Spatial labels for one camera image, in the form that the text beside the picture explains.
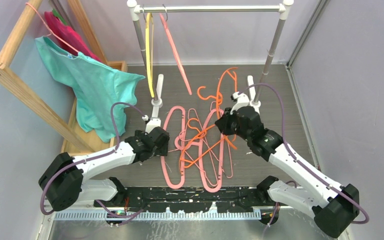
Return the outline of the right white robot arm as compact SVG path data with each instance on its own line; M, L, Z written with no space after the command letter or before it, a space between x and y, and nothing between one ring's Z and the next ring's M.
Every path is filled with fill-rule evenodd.
M327 177L300 157L280 134L264 127L253 107L228 107L215 125L223 135L245 140L253 154L278 167L301 186L293 188L268 176L257 186L261 204L286 204L313 218L317 227L331 238L338 238L360 214L359 190L350 183L344 186Z

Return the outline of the orange plastic hanger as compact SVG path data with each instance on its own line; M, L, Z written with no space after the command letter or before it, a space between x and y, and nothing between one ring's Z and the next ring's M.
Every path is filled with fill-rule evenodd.
M221 92L221 86L222 86L222 82L223 82L223 79L226 75L229 75L231 77L231 79L233 80L233 86L234 86L234 90L237 90L238 89L238 76L237 76L237 73L235 72L235 70L238 69L237 66L234 66L234 67L230 67L228 69L226 69L220 76L219 78L219 81L218 81L218 84L217 84L217 88L216 88L216 93L215 95L209 95L207 97L203 97L201 95L201 90L202 89L205 89L206 86L202 85L200 87L198 87L196 93L197 93L197 96L201 99L201 100L209 100L209 99L214 99L214 103L215 103L215 110L216 110L216 115L217 117L220 117L222 114L220 113L220 110L221 110L221 104L223 103L223 94ZM214 124L206 127L206 128L201 128L201 130L198 130L197 134L187 142L186 144L186 147L185 149L183 149L181 151L182 154L185 154L186 153L186 149L188 147L190 147L192 145L192 143L195 142L196 139L203 139L208 131L215 127ZM205 156L210 150L212 150L215 146L217 146L218 144L221 144L221 141L224 140L224 141L227 141L227 144L229 147L232 147L234 150L237 150L238 148L233 144L233 142L236 140L236 137L234 137L232 140L230 140L227 136L222 136L221 137L221 140L219 140L217 143L215 143L213 146L209 147L207 149L206 152L202 153L199 157L197 157L196 159L194 160L188 160L184 157L180 157L179 158L179 163L188 163L188 165L185 166L186 169L192 167L195 163L198 162L198 160L201 160L203 156Z

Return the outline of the yellow hanger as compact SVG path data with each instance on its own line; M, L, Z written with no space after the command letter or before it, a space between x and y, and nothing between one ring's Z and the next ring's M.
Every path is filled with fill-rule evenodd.
M153 15L149 12L145 17L145 64L149 93L152 98L156 95L153 87L153 47L154 22Z

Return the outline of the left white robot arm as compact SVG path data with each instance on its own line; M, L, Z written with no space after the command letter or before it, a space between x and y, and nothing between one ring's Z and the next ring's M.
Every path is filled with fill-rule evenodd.
M167 156L170 135L161 127L150 132L136 130L113 147L87 155L58 154L38 184L42 189L41 211L45 215L60 212L80 203L102 202L118 207L126 202L127 191L116 177L94 177L117 167Z

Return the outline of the pink metal-hook hanger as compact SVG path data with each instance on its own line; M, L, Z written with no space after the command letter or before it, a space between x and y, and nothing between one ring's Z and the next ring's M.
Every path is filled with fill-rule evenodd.
M168 26L168 11L167 11L167 8L166 8L166 6L164 4L162 6L163 6L163 9L164 9L164 12L165 12L165 17L163 17L163 15L160 14L160 20L161 20L162 26L164 28L164 31L165 31L165 34L166 34L166 37L167 37L167 41L168 41L168 43L170 45L170 48L172 50L172 54L173 54L175 63L177 65L177 67L178 67L178 70L179 70L179 73L181 75L181 78L182 78L182 80L183 80L183 82L185 84L185 87L187 89L188 94L191 96L192 95L191 86L190 86L190 83L188 81L186 72L184 70L184 67L183 67L181 58L179 56L178 50L176 48L176 44L175 44L175 42L173 40L172 34L171 34L169 26Z

